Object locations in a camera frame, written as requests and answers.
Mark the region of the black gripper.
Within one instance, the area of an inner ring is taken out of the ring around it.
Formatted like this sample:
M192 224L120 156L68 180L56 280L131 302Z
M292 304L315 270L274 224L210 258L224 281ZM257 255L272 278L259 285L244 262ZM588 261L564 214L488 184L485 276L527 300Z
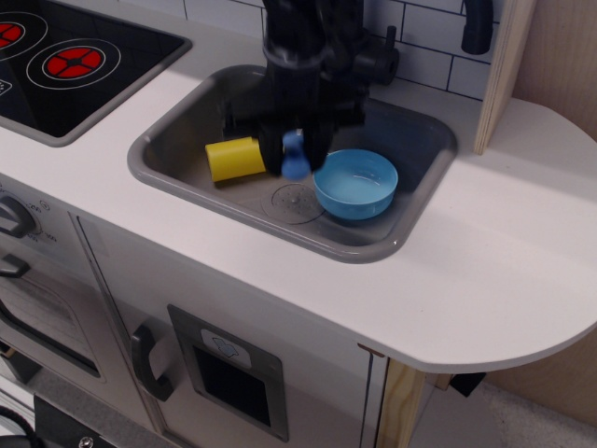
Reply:
M316 171L323 166L337 129L364 123L366 100L367 82L350 69L331 71L324 65L317 73L234 66L221 106L223 134L257 135L266 171L280 176L283 133L277 126L302 128L303 151L310 169Z

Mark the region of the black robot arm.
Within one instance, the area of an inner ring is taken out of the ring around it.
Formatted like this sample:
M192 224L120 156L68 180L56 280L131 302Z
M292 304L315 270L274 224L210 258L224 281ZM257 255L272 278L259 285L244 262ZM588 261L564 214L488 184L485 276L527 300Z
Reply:
M267 172L282 173L283 136L300 130L308 168L320 168L343 126L365 120L368 55L377 41L363 26L361 1L267 1L257 84L226 105L226 133L257 138Z

